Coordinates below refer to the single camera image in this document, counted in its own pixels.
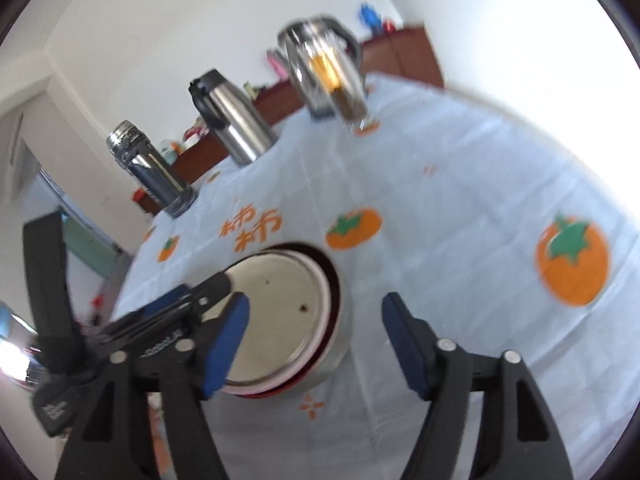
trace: light blue tablecloth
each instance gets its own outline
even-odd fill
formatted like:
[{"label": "light blue tablecloth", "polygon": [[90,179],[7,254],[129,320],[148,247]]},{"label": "light blue tablecloth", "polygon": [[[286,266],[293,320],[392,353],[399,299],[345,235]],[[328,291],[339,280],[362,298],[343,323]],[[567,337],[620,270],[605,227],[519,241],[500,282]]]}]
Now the light blue tablecloth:
[{"label": "light blue tablecloth", "polygon": [[[337,120],[313,122],[300,110],[257,163],[240,170],[223,161],[201,179],[187,213],[175,221],[158,215],[115,317],[246,254],[306,240],[331,252],[345,277],[351,351],[307,394],[312,399],[219,394],[206,404],[231,478],[399,478],[427,405],[407,389],[382,327],[380,302],[392,290],[469,352],[519,350],[556,418],[575,477],[589,478],[640,400],[638,231],[570,156],[527,126],[415,82],[383,75],[367,82],[381,123],[375,133],[356,137]],[[230,224],[240,227],[243,207],[249,234],[239,243]],[[358,208],[382,215],[380,232],[352,250],[327,248],[329,227]],[[610,248],[607,284],[583,308],[556,300],[536,270],[536,244],[558,212],[596,224]],[[276,217],[282,224],[272,232]],[[159,262],[171,237],[175,251]],[[472,427],[479,406],[474,397]],[[472,433],[460,478],[472,459]]]}]

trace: glass kettle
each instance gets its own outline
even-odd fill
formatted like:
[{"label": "glass kettle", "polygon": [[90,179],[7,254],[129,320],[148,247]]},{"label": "glass kettle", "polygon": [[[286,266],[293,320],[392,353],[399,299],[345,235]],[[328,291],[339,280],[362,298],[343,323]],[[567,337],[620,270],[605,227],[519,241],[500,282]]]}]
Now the glass kettle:
[{"label": "glass kettle", "polygon": [[352,128],[364,129],[372,122],[359,71],[362,48],[337,20],[320,16],[295,22],[280,32],[278,44],[286,51],[290,80],[314,117],[321,116],[324,105],[324,115],[334,111]]}]

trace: silver screw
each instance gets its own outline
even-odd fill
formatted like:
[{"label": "silver screw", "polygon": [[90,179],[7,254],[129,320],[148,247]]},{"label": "silver screw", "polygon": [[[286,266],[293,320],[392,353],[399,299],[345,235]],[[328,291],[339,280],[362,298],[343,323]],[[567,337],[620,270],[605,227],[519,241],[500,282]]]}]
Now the silver screw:
[{"label": "silver screw", "polygon": [[438,345],[438,348],[443,352],[453,352],[456,348],[458,348],[458,345],[456,345],[451,339],[447,338],[438,339],[438,342],[436,344]]},{"label": "silver screw", "polygon": [[522,357],[520,357],[520,354],[518,354],[515,350],[507,350],[504,354],[502,354],[502,357],[504,357],[504,360],[508,363],[511,363],[512,365],[516,365],[520,361],[522,361]]},{"label": "silver screw", "polygon": [[109,361],[111,361],[115,365],[122,364],[127,360],[127,353],[123,350],[116,350],[109,356]]},{"label": "silver screw", "polygon": [[180,339],[180,341],[175,344],[175,349],[178,352],[188,352],[193,350],[195,346],[196,344],[193,342],[193,339]]}]

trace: electric kettle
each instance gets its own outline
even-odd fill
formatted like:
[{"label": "electric kettle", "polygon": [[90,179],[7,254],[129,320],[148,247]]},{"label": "electric kettle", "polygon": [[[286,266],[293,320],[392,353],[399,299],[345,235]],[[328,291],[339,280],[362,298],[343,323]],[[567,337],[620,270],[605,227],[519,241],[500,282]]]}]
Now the electric kettle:
[{"label": "electric kettle", "polygon": [[[346,42],[347,53],[338,38]],[[334,49],[334,57],[340,58],[340,65],[349,65],[348,74],[344,73],[342,78],[352,79],[353,85],[362,85],[364,92],[359,72],[362,66],[362,47],[356,37],[335,18],[318,16],[293,22],[278,34],[278,46],[286,53],[289,62],[289,80],[313,118],[331,116],[335,111],[332,99],[318,79],[318,68],[314,67],[311,61],[318,52]]]},{"label": "electric kettle", "polygon": [[249,98],[217,70],[194,79],[189,93],[209,131],[238,166],[255,162],[278,140]]}]

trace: thermos handle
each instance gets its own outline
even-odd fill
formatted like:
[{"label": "thermos handle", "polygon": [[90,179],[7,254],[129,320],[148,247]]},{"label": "thermos handle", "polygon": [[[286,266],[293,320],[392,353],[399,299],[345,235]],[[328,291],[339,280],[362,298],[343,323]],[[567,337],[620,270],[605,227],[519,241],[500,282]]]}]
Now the thermos handle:
[{"label": "thermos handle", "polygon": [[197,80],[189,85],[189,93],[191,94],[193,104],[200,112],[200,115],[207,123],[207,126],[210,130],[223,130],[224,128],[226,128],[226,123],[220,118],[222,114],[220,113],[216,105],[213,104],[213,102],[211,103],[211,105],[216,109],[220,116],[217,116],[215,113],[213,113],[211,108],[209,108],[207,103],[204,101],[204,95],[202,94],[202,90],[198,86]]},{"label": "thermos handle", "polygon": [[356,37],[354,37],[354,35],[351,34],[350,31],[344,28],[340,22],[338,22],[337,20],[334,20],[329,16],[323,16],[322,21],[327,26],[327,28],[330,28],[338,36],[343,38],[344,41],[347,42],[351,60],[353,61],[356,68],[360,70],[360,68],[362,67],[363,54],[362,54],[362,46],[358,42]]}]

